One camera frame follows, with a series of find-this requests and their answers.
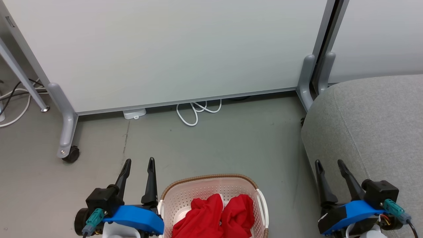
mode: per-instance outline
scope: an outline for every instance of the black cable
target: black cable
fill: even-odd
[[[231,100],[231,101],[235,101],[235,102],[238,102],[238,101],[242,101],[242,100],[245,100],[245,99],[247,99],[247,98],[249,98],[250,96],[245,96],[245,97],[235,97],[235,98],[228,98],[229,100]]]
[[[419,235],[417,235],[416,228],[414,228],[413,223],[411,223],[410,220],[407,220],[408,225],[410,226],[411,230],[413,231],[414,237],[419,238]]]
[[[37,81],[35,81],[35,80],[32,80],[32,79],[30,79],[30,78],[28,78],[30,81],[33,81],[34,83],[36,83],[36,84],[39,84],[39,85],[41,85],[41,86],[43,86],[44,87],[44,85],[42,84],[42,83],[39,83],[39,82],[37,82]]]
[[[47,90],[37,91],[37,92],[38,92],[38,93],[47,93]],[[7,97],[5,97],[5,98],[0,99],[0,101],[6,100],[6,99],[8,99],[8,98],[10,98],[10,97],[15,97],[15,96],[19,96],[19,95],[22,95],[22,94],[28,94],[28,93],[29,93],[29,92],[24,92],[24,93],[13,94],[13,95],[11,95],[11,96],[7,96]]]
[[[7,99],[6,104],[3,107],[3,110],[0,112],[0,116],[3,114],[4,110],[6,109],[7,105],[10,102],[10,99],[12,98],[13,93],[15,92],[16,88],[19,86],[19,84],[21,84],[21,82],[19,81],[19,83],[16,84],[16,86],[13,88],[12,93],[10,93],[10,97]]]

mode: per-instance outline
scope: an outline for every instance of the caster wheel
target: caster wheel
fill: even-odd
[[[301,118],[301,127],[304,125],[305,117]]]
[[[66,156],[65,158],[62,158],[62,160],[68,162],[68,163],[73,163],[75,162],[79,157],[79,149],[77,146],[71,146],[71,149],[69,150],[69,155]]]

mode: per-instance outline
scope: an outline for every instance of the gray fabric cushion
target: gray fabric cushion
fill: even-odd
[[[314,171],[320,160],[340,202],[351,197],[337,160],[361,183],[387,180],[398,204],[423,236],[423,75],[366,78],[339,83],[319,95],[302,128]],[[404,226],[388,237],[414,237]]]

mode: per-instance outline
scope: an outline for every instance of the gray floor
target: gray floor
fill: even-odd
[[[125,202],[139,204],[146,165],[156,159],[159,194],[170,183],[198,175],[240,173],[263,191],[271,238],[319,237],[319,208],[310,166],[300,144],[305,112],[292,93],[225,101],[216,114],[200,113],[184,125],[174,107],[154,108],[139,120],[121,113],[81,117],[74,164],[56,158],[61,117],[35,103],[15,124],[0,128],[0,237],[76,237],[73,219],[96,187],[114,183],[132,159]],[[26,99],[12,101],[6,116],[21,112]],[[187,120],[192,111],[183,110]]]

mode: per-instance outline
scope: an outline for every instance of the white plastic basket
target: white plastic basket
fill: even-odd
[[[249,177],[241,174],[215,174],[192,177],[176,181],[162,194],[158,210],[165,222],[162,238],[171,238],[173,225],[185,217],[194,198],[207,199],[213,194],[222,194],[227,203],[231,198],[247,194],[253,200],[255,223],[251,228],[252,238],[267,238],[269,212],[266,200],[258,186]]]

